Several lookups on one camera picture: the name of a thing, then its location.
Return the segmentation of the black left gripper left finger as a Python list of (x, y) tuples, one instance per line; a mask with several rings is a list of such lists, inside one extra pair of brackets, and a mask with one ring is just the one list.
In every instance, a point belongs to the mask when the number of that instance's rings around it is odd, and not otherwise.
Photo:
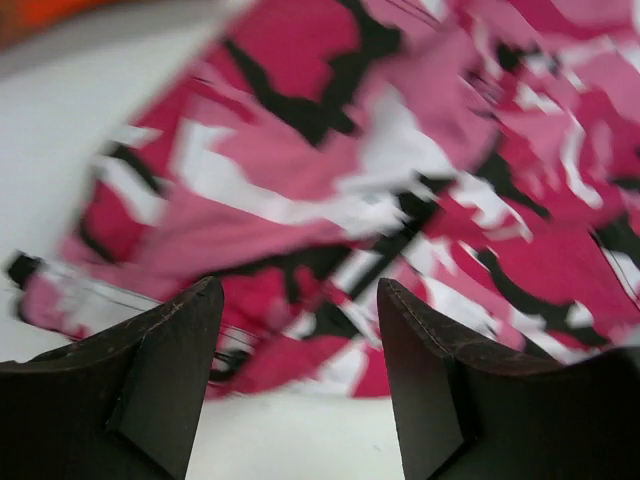
[(3, 363), (2, 477), (184, 478), (223, 303), (208, 277), (82, 341)]

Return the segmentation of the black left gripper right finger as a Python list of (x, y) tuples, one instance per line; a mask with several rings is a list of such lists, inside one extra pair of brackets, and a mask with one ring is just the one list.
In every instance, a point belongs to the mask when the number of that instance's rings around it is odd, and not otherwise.
[(377, 292), (404, 476), (635, 479), (639, 351), (563, 365), (512, 350), (398, 282)]

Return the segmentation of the pink camouflage trousers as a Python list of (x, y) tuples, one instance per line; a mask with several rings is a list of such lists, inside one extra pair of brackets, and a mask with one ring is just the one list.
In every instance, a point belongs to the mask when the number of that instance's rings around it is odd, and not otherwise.
[(206, 276), (208, 393), (382, 397), (378, 282), (574, 363), (639, 332), (635, 1), (259, 1), (101, 153), (20, 320), (81, 340)]

